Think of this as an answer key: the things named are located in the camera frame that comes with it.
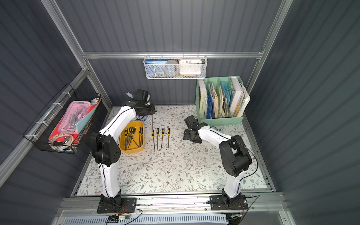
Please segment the yellow storage box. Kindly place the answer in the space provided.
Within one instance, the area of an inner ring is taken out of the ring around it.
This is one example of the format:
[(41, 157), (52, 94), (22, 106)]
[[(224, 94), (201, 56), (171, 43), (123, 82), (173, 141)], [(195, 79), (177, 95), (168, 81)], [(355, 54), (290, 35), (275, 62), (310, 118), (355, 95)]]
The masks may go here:
[(127, 154), (141, 152), (145, 147), (144, 124), (142, 121), (131, 121), (122, 131), (119, 147)]

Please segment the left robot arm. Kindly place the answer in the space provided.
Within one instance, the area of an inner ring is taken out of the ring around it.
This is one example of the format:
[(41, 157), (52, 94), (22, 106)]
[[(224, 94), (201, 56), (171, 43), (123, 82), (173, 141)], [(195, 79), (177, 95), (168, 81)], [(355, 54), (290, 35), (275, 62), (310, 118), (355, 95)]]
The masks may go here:
[(136, 116), (153, 115), (155, 105), (150, 103), (150, 93), (138, 89), (120, 108), (115, 117), (99, 132), (91, 134), (91, 153), (101, 172), (102, 194), (100, 202), (115, 211), (122, 205), (117, 178), (117, 162), (121, 156), (120, 135)]

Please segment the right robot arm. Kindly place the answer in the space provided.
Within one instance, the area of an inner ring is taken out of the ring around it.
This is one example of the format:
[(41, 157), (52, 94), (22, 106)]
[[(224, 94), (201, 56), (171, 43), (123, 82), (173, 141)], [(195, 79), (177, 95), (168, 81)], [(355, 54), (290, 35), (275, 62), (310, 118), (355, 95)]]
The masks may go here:
[(235, 205), (248, 208), (245, 195), (241, 193), (241, 180), (245, 172), (252, 164), (248, 148), (241, 136), (229, 136), (216, 131), (206, 123), (199, 123), (193, 116), (185, 119), (187, 129), (184, 131), (184, 140), (193, 143), (202, 143), (207, 141), (213, 146), (218, 147), (223, 168), (227, 172), (226, 184), (222, 189), (222, 202), (218, 205), (228, 209)]

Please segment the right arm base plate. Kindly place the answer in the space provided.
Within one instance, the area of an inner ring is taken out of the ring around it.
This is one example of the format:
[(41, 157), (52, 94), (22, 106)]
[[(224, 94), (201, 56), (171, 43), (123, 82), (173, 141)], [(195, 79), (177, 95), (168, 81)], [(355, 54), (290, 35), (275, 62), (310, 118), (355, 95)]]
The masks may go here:
[(245, 195), (238, 195), (235, 198), (227, 196), (210, 196), (207, 204), (211, 205), (213, 211), (221, 210), (247, 210), (248, 202)]

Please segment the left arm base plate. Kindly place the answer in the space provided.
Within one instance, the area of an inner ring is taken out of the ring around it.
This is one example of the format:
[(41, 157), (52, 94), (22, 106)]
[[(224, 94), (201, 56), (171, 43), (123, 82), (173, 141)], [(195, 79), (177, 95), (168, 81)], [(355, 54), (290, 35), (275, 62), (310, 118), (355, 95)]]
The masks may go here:
[(137, 204), (136, 198), (116, 198), (111, 199), (102, 197), (99, 201), (97, 213), (133, 213)]

